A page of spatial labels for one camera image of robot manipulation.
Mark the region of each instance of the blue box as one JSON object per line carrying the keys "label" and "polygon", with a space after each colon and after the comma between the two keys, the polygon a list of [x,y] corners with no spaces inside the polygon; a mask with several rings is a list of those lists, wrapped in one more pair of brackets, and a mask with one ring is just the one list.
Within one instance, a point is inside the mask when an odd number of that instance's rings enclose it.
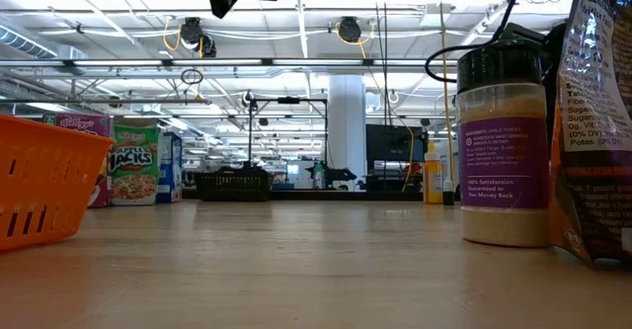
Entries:
{"label": "blue box", "polygon": [[160,180],[157,203],[168,204],[182,200],[182,139],[172,132],[160,138]]}

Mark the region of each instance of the yellow bottle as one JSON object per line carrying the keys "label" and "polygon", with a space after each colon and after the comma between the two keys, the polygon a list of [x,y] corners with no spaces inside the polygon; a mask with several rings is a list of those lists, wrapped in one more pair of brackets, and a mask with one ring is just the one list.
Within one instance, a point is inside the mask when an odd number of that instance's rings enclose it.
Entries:
{"label": "yellow bottle", "polygon": [[435,153],[435,144],[428,145],[424,162],[424,202],[427,205],[443,203],[443,182],[441,179],[441,163]]}

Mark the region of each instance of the black shaker lid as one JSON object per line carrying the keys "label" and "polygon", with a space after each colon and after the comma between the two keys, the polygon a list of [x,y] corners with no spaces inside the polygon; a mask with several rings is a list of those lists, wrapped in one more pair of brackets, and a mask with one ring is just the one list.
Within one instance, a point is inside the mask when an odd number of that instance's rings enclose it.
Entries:
{"label": "black shaker lid", "polygon": [[464,54],[457,65],[458,93],[502,83],[542,84],[540,55],[525,41],[499,41]]}

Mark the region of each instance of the food package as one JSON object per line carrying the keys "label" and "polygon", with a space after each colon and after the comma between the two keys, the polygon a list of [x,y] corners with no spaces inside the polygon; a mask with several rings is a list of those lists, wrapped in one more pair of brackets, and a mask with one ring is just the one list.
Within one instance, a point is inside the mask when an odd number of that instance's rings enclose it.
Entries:
{"label": "food package", "polygon": [[[73,130],[86,132],[97,136],[112,136],[112,120],[104,116],[87,116],[78,114],[54,114],[44,115],[44,122]],[[110,192],[112,179],[108,171],[108,160],[106,157],[99,171],[99,176],[95,183],[95,189],[88,202],[89,207],[105,207],[110,204]]]}
{"label": "food package", "polygon": [[110,155],[113,205],[156,203],[160,176],[159,139],[160,128],[155,123],[147,126],[115,123],[116,143]]}
{"label": "food package", "polygon": [[172,132],[160,138],[158,203],[182,200],[182,139]]}
{"label": "food package", "polygon": [[574,0],[558,71],[549,239],[632,259],[632,0]]}

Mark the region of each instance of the basket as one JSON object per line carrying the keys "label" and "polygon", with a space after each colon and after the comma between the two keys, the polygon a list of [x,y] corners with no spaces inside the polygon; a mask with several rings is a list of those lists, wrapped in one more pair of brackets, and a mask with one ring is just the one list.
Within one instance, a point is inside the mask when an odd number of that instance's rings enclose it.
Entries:
{"label": "basket", "polygon": [[0,251],[74,235],[113,142],[0,116]]}
{"label": "basket", "polygon": [[273,176],[261,168],[222,167],[196,174],[197,196],[206,202],[264,202],[270,197]]}

